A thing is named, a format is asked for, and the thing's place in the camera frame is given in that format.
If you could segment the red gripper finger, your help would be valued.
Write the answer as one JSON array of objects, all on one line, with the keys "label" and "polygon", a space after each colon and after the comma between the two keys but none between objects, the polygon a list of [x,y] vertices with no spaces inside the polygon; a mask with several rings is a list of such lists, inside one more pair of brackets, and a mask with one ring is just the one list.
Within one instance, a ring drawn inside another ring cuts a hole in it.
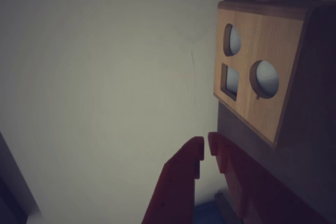
[{"label": "red gripper finger", "polygon": [[210,132],[208,142],[243,223],[329,223],[230,139]]},{"label": "red gripper finger", "polygon": [[164,164],[142,223],[193,223],[195,180],[203,159],[204,138],[196,136]]}]

